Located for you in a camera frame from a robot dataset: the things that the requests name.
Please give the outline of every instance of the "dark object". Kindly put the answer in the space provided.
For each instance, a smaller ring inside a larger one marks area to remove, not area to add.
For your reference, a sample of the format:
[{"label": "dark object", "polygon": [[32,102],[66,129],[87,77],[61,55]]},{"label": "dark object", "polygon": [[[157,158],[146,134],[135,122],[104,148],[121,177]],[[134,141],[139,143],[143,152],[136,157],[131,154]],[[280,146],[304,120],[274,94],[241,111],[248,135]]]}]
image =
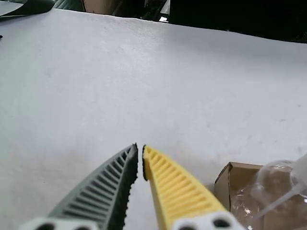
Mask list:
[{"label": "dark object", "polygon": [[0,15],[0,17],[23,16],[23,15],[46,13],[49,10],[51,10],[53,6],[54,6],[53,0],[28,0],[24,5],[22,5],[18,9],[6,13],[4,15]]},{"label": "dark object", "polygon": [[307,43],[307,1],[171,1],[169,22]]},{"label": "dark object", "polygon": [[230,227],[230,224],[223,219],[216,219],[215,221],[213,221],[213,225],[217,228],[228,228]]},{"label": "dark object", "polygon": [[100,230],[121,230],[137,170],[138,148],[133,144],[86,177],[49,216],[92,220]]}]

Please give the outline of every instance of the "white table surface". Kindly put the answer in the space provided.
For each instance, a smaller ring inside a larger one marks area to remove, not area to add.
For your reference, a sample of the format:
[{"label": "white table surface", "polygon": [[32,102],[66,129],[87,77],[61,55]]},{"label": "white table surface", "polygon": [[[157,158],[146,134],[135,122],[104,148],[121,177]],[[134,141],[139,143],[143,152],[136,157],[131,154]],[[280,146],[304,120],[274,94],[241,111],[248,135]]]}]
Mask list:
[{"label": "white table surface", "polygon": [[[0,229],[133,142],[210,188],[229,161],[307,152],[307,45],[64,10],[0,34]],[[157,229],[141,164],[125,230]]]}]

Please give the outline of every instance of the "clear plastic bag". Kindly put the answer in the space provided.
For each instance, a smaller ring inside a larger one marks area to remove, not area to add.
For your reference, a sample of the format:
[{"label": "clear plastic bag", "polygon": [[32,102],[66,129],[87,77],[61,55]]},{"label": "clear plastic bag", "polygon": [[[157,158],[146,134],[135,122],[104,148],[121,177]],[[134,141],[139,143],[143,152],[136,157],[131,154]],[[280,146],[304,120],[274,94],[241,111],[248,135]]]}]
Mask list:
[{"label": "clear plastic bag", "polygon": [[295,163],[275,161],[263,166],[253,181],[231,197],[231,211],[247,229],[262,230],[265,216],[272,220],[270,230],[307,226],[307,193],[304,189],[291,193],[299,181]]}]

